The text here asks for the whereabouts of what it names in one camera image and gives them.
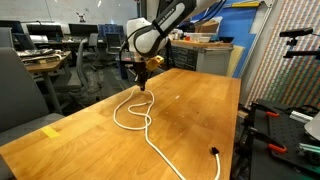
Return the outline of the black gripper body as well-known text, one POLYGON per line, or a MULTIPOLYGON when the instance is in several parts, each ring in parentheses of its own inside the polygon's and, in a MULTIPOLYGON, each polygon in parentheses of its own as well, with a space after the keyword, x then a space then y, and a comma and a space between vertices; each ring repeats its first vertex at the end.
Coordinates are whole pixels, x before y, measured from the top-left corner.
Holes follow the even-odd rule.
POLYGON ((147 81, 147 68, 144 62, 135 62, 134 70, 136 72, 136 82, 140 86, 144 86, 147 81))

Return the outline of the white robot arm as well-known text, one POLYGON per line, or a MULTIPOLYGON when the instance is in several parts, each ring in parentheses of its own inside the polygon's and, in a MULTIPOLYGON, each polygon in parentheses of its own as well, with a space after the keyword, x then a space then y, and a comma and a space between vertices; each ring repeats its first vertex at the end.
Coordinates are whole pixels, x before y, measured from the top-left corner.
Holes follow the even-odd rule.
POLYGON ((173 0, 154 20, 144 17, 127 21, 128 50, 138 54, 133 63, 136 82, 145 90, 149 70, 145 61, 153 58, 167 44, 168 34, 184 20, 203 12, 218 0, 173 0))

